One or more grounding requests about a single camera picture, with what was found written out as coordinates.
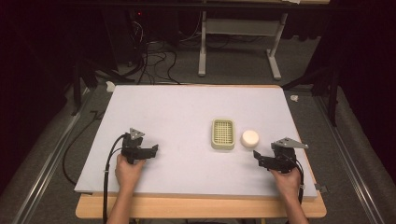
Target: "forearm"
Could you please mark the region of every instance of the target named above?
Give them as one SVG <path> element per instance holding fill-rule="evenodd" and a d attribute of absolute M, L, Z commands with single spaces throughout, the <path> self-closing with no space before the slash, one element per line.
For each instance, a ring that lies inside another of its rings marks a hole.
<path fill-rule="evenodd" d="M 129 190 L 120 190 L 117 200 L 111 210 L 107 224 L 129 223 L 129 214 L 131 212 L 133 192 Z"/>
<path fill-rule="evenodd" d="M 297 197 L 283 196 L 283 201 L 290 224 L 308 223 Z"/>

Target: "floor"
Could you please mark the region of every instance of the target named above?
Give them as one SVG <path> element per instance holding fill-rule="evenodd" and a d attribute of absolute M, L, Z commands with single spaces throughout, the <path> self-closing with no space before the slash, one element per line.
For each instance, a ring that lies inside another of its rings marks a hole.
<path fill-rule="evenodd" d="M 276 53 L 282 79 L 271 77 L 269 63 L 263 56 L 271 45 L 268 37 L 235 40 L 208 40 L 206 76 L 198 77 L 199 47 L 196 42 L 183 43 L 178 48 L 161 43 L 150 46 L 150 66 L 142 84 L 169 82 L 199 84 L 275 84 L 283 85 L 301 76 L 319 39 L 300 42 L 297 38 L 281 40 Z M 154 65 L 158 60 L 164 62 Z M 120 71 L 130 68 L 120 64 Z M 64 109 L 53 118 L 41 134 L 31 153 L 15 174 L 0 198 L 0 223 L 100 223 L 101 220 L 79 219 L 75 216 L 79 194 L 64 177 L 65 170 L 77 180 L 91 149 L 100 120 L 92 111 L 106 110 L 111 93 L 106 92 L 106 80 L 99 79 L 96 90 L 85 90 L 80 113 L 70 116 L 74 107 L 71 91 Z M 361 130 L 347 100 L 339 91 L 335 128 L 325 116 L 326 97 L 312 97 L 310 86 L 285 91 L 297 130 L 311 149 L 306 151 L 317 182 L 323 186 L 327 215 L 311 219 L 311 223 L 391 223 L 395 206 L 389 198 L 396 190 Z M 299 101 L 290 99 L 299 95 Z M 284 218 L 268 218 L 267 223 L 285 223 Z"/>

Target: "pale green basket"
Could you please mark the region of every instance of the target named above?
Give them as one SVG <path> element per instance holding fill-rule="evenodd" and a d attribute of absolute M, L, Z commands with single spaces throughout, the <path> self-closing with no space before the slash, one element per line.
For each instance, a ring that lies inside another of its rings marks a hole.
<path fill-rule="evenodd" d="M 233 149 L 235 131 L 230 119 L 214 119 L 212 122 L 212 147 L 214 149 Z"/>

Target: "white board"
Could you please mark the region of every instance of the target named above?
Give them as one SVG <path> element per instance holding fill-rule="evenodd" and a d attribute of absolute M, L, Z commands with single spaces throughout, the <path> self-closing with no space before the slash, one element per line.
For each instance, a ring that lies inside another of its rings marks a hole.
<path fill-rule="evenodd" d="M 233 150 L 212 148 L 213 119 L 233 120 Z M 300 140 L 279 87 L 117 86 L 75 191 L 103 191 L 108 153 L 130 128 L 146 134 L 142 147 L 159 145 L 135 189 L 142 194 L 277 196 L 273 176 L 258 165 L 252 149 L 241 145 L 240 136 L 256 131 L 260 142 L 255 149 L 269 157 L 274 157 L 272 142 L 286 136 Z M 110 163 L 110 192 L 119 190 L 117 154 Z M 304 196 L 317 197 L 304 150 L 296 148 L 296 155 L 305 170 Z"/>

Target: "dark floor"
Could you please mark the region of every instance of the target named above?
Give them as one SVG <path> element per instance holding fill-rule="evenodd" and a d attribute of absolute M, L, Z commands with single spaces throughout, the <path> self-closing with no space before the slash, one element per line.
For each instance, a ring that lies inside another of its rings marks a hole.
<path fill-rule="evenodd" d="M 177 49 L 171 48 L 177 53 L 177 60 L 170 74 L 173 79 L 182 83 L 283 85 L 304 73 L 317 43 L 318 40 L 281 41 L 276 53 L 276 60 L 282 75 L 280 81 L 272 79 L 269 64 L 263 55 L 264 50 L 271 44 L 271 38 L 259 38 L 254 42 L 246 43 L 231 41 L 221 49 L 209 48 L 206 77 L 197 76 L 199 57 L 197 46 L 180 45 Z M 222 44 L 209 42 L 209 45 L 215 47 Z M 151 47 L 161 49 L 161 45 Z M 166 56 L 165 62 L 159 63 L 156 67 L 148 67 L 151 78 L 144 76 L 144 83 L 154 82 L 155 73 L 158 76 L 167 77 L 166 71 L 171 66 L 174 56 L 169 51 Z M 152 56 L 149 60 L 155 63 L 158 58 Z M 128 67 L 121 64 L 120 70 L 127 71 Z M 155 77 L 156 84 L 162 81 L 166 80 Z M 56 169 L 52 175 L 48 176 L 49 183 L 43 186 L 43 190 L 40 191 L 42 195 L 37 196 L 37 203 L 34 203 L 30 209 L 20 209 L 47 159 L 55 154 L 54 149 L 57 145 L 62 144 L 59 140 L 69 128 L 69 124 L 76 122 L 66 146 L 92 121 L 92 110 L 106 110 L 111 93 L 106 92 L 104 82 L 101 79 L 96 90 L 90 90 L 85 94 L 86 104 L 77 117 L 70 116 L 73 104 L 69 100 L 65 108 L 41 134 L 35 147 L 1 196 L 0 223 L 13 221 L 15 223 L 101 222 L 100 219 L 82 220 L 75 216 L 79 194 L 73 191 L 74 186 L 65 179 L 62 160 L 54 163 Z M 298 102 L 290 100 L 292 94 L 299 95 Z M 327 215 L 323 218 L 312 219 L 311 223 L 392 223 L 396 218 L 396 208 L 392 200 L 396 198 L 395 185 L 370 147 L 361 126 L 348 107 L 342 90 L 338 96 L 337 128 L 329 126 L 326 116 L 323 115 L 321 102 L 326 102 L 326 98 L 312 97 L 309 86 L 299 86 L 292 91 L 285 91 L 285 95 L 301 139 L 310 146 L 306 154 L 315 178 L 320 185 L 328 189 L 328 192 L 322 194 L 327 207 Z M 99 125 L 100 120 L 94 121 L 68 151 L 65 168 L 71 178 L 76 181 Z M 337 139 L 337 134 L 342 136 L 341 143 Z M 340 149 L 343 147 L 347 149 L 347 155 Z M 353 163 L 350 163 L 349 158 L 353 158 Z M 363 199 L 361 195 L 371 196 L 373 202 L 367 203 L 370 199 Z M 285 219 L 267 219 L 267 223 L 284 222 Z"/>

